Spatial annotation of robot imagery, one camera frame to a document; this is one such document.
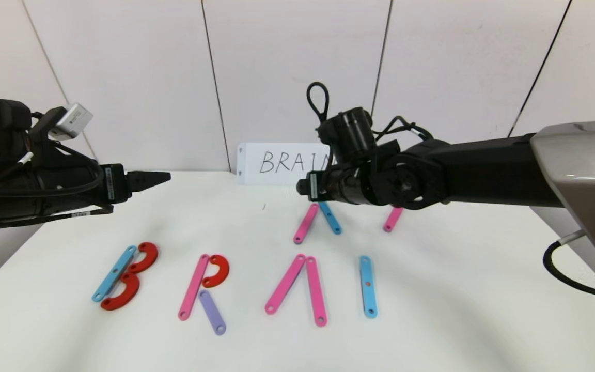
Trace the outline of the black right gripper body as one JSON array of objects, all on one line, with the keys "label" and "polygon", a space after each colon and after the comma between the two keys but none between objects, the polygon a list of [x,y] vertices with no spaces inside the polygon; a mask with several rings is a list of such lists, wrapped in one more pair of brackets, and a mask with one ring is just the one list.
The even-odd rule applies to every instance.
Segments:
[{"label": "black right gripper body", "polygon": [[341,177],[343,171],[312,171],[305,177],[305,195],[311,202],[345,203],[341,191]]}]

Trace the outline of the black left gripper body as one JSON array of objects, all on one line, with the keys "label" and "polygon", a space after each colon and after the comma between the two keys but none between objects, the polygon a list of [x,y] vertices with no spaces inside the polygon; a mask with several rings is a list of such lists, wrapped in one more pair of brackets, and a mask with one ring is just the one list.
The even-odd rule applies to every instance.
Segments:
[{"label": "black left gripper body", "polygon": [[[131,197],[126,175],[120,163],[101,165],[104,177],[96,188],[75,195],[50,197],[44,201],[51,209],[83,209],[90,206],[106,207],[123,203]],[[96,174],[88,166],[50,168],[39,172],[43,189],[75,188],[94,180]]]}]

